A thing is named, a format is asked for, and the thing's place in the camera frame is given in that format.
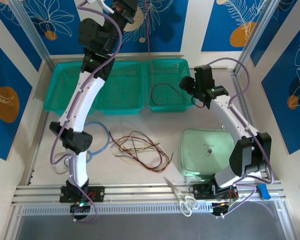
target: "scissor blade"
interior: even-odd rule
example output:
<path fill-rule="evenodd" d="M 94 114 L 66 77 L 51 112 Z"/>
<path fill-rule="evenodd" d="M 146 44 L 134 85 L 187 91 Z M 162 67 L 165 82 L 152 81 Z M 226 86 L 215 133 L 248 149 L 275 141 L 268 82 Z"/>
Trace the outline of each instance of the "scissor blade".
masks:
<path fill-rule="evenodd" d="M 165 177 L 163 177 L 164 178 L 164 180 L 165 180 L 165 182 L 166 182 L 166 184 L 168 184 L 168 186 L 170 187 L 170 188 L 172 188 L 172 190 L 175 190 L 175 185 L 173 185 L 172 184 L 172 182 L 170 182 L 168 179 L 166 179 Z"/>

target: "green plastic container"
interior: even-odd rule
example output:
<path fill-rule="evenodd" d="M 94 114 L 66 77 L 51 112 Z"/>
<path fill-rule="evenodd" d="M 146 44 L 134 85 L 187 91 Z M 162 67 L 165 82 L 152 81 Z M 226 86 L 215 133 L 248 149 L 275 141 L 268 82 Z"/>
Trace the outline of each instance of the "green plastic container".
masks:
<path fill-rule="evenodd" d="M 199 180 L 210 179 L 229 165 L 234 147 L 228 131 L 186 129 L 181 138 L 180 172 Z"/>
<path fill-rule="evenodd" d="M 79 80 L 81 61 L 62 62 L 55 66 L 43 108 L 62 115 L 75 92 Z"/>
<path fill-rule="evenodd" d="M 146 93 L 148 106 L 153 112 L 183 112 L 187 108 L 193 106 L 191 96 L 179 88 L 179 84 L 183 77 L 190 76 L 190 70 L 187 60 L 185 59 L 153 59 L 151 60 L 153 67 L 153 79 L 150 61 L 145 62 L 146 76 Z M 171 84 L 179 93 L 172 87 L 166 84 L 156 86 L 159 83 Z"/>
<path fill-rule="evenodd" d="M 93 108 L 107 115 L 138 114 L 145 106 L 144 66 L 139 61 L 115 61 Z"/>

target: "tangled wires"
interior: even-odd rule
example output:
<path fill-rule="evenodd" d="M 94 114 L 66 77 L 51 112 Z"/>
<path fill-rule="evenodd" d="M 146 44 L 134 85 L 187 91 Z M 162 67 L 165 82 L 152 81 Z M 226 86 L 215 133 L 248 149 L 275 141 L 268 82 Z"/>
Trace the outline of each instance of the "tangled wires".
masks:
<path fill-rule="evenodd" d="M 145 134 L 139 131 L 132 131 L 129 135 L 123 136 L 119 139 L 114 139 L 113 136 L 110 133 L 110 137 L 112 139 L 113 145 L 118 146 L 118 149 L 122 153 L 126 154 L 121 154 L 121 155 L 115 155 L 118 158 L 130 158 L 132 160 L 137 161 L 140 163 L 144 168 L 156 172 L 156 173 L 161 173 L 163 170 L 165 170 L 168 165 L 172 161 L 173 153 L 171 157 L 169 157 L 160 147 L 159 143 L 154 143 L 149 137 L 147 137 Z M 126 148 L 123 146 L 127 141 L 131 141 L 133 148 Z M 135 142 L 141 142 L 144 145 L 142 147 L 136 147 Z M 156 166 L 148 166 L 146 165 L 143 161 L 139 159 L 138 153 L 141 153 L 146 150 L 155 150 L 159 156 L 160 156 L 160 162 Z"/>

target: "red wire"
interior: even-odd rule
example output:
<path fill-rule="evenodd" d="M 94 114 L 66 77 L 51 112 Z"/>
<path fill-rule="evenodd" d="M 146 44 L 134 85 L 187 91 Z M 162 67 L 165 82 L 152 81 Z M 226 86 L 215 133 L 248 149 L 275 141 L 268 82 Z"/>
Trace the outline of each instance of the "red wire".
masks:
<path fill-rule="evenodd" d="M 232 196 L 230 190 L 228 191 L 228 193 L 229 193 L 229 202 L 231 202 Z"/>
<path fill-rule="evenodd" d="M 143 0 L 144 5 L 145 5 L 145 10 L 146 10 L 146 18 L 147 18 L 147 23 L 146 23 L 146 41 L 148 44 L 148 54 L 149 54 L 149 63 L 150 63 L 150 68 L 151 68 L 151 85 L 150 88 L 152 88 L 152 85 L 154 84 L 154 66 L 152 65 L 152 58 L 151 58 L 151 51 L 150 51 L 150 33 L 149 33 L 149 29 L 150 29 L 150 17 L 149 17 L 149 9 L 148 9 L 148 4 L 147 4 L 147 0 Z"/>
<path fill-rule="evenodd" d="M 142 139 L 142 138 L 140 138 L 140 137 L 137 137 L 137 136 L 123 136 L 123 137 L 121 137 L 120 139 L 118 139 L 118 140 L 114 140 L 112 137 L 112 140 L 113 140 L 113 142 L 115 142 L 117 145 L 118 145 L 118 147 L 120 147 L 120 148 L 122 148 L 127 154 L 129 154 L 132 158 L 134 158 L 137 162 L 139 162 L 142 166 L 144 166 L 146 169 L 148 169 L 148 170 L 154 170 L 154 169 L 156 169 L 156 168 L 158 168 L 161 164 L 162 164 L 162 162 L 163 162 L 163 159 L 162 159 L 162 156 L 161 156 L 161 154 L 159 154 L 160 155 L 160 163 L 157 165 L 157 166 L 155 166 L 155 167 L 150 167 L 150 166 L 147 166 L 145 163 L 143 163 L 142 161 L 140 161 L 136 156 L 134 156 L 132 153 L 130 153 L 130 152 L 128 152 L 128 151 L 126 151 L 123 147 L 122 147 L 122 144 L 118 144 L 118 141 L 119 140 L 121 140 L 122 138 L 124 138 L 124 137 L 129 137 L 129 138 L 132 138 L 132 139 L 139 139 L 139 140 L 142 140 L 142 141 L 144 141 L 144 142 L 146 142 L 147 144 L 150 144 L 150 145 L 152 145 L 153 147 L 155 147 L 156 148 L 156 150 L 159 152 L 160 150 L 159 150 L 159 148 L 150 140 L 150 142 L 148 142 L 148 141 L 146 141 L 146 140 L 144 140 L 144 139 Z"/>
<path fill-rule="evenodd" d="M 233 190 L 229 190 L 228 192 L 230 192 L 230 193 L 234 193 L 234 195 L 237 197 L 237 198 L 239 198 L 239 195 L 235 192 L 235 191 L 233 191 Z"/>
<path fill-rule="evenodd" d="M 147 140 L 145 140 L 145 139 L 143 139 L 143 138 L 140 138 L 140 137 L 137 137 L 137 136 L 131 136 L 131 135 L 128 135 L 128 136 L 123 136 L 123 137 L 121 137 L 121 138 L 115 140 L 115 139 L 112 137 L 112 135 L 111 135 L 110 132 L 109 132 L 109 135 L 110 135 L 110 137 L 111 137 L 111 139 L 112 139 L 111 143 L 114 143 L 114 144 L 116 144 L 119 148 L 123 149 L 123 151 L 124 151 L 125 153 L 127 153 L 128 155 L 130 155 L 134 160 L 136 160 L 138 163 L 140 163 L 144 168 L 146 168 L 146 169 L 148 169 L 148 170 L 150 170 L 150 171 L 156 172 L 156 173 L 161 173 L 163 170 L 165 170 L 165 169 L 168 167 L 168 165 L 169 165 L 169 163 L 170 163 L 168 155 L 167 155 L 166 153 L 164 153 L 163 150 L 162 150 L 160 147 L 158 147 L 151 139 L 148 138 L 148 141 L 147 141 Z M 151 145 L 152 147 L 155 147 L 155 149 L 157 150 L 157 152 L 159 153 L 159 156 L 160 156 L 160 163 L 159 163 L 157 166 L 150 167 L 150 166 L 146 165 L 145 163 L 143 163 L 142 161 L 140 161 L 140 160 L 138 159 L 137 156 L 134 156 L 131 152 L 127 151 L 124 147 L 122 147 L 122 144 L 124 144 L 124 142 L 121 143 L 121 144 L 118 143 L 118 142 L 121 141 L 123 138 L 131 138 L 131 139 L 142 140 L 142 141 L 144 141 L 145 143 Z M 164 166 L 163 168 L 161 168 L 161 169 L 156 169 L 156 168 L 158 168 L 158 167 L 163 163 L 162 155 L 165 156 L 165 158 L 166 158 L 166 164 L 165 164 L 165 166 Z"/>

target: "metal grate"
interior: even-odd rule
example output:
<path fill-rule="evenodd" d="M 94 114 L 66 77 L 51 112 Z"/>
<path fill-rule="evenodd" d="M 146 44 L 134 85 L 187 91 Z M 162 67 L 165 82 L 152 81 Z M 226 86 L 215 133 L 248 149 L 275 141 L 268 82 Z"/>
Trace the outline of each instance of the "metal grate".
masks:
<path fill-rule="evenodd" d="M 193 213 L 211 213 L 213 211 L 211 203 L 200 203 L 199 209 Z M 94 214 L 95 209 L 91 207 L 91 212 L 81 214 Z M 97 205 L 99 215 L 121 215 L 121 214 L 178 214 L 180 207 L 176 203 L 163 204 L 100 204 Z M 23 209 L 23 216 L 47 216 L 47 215 L 69 215 L 70 206 L 26 206 Z"/>

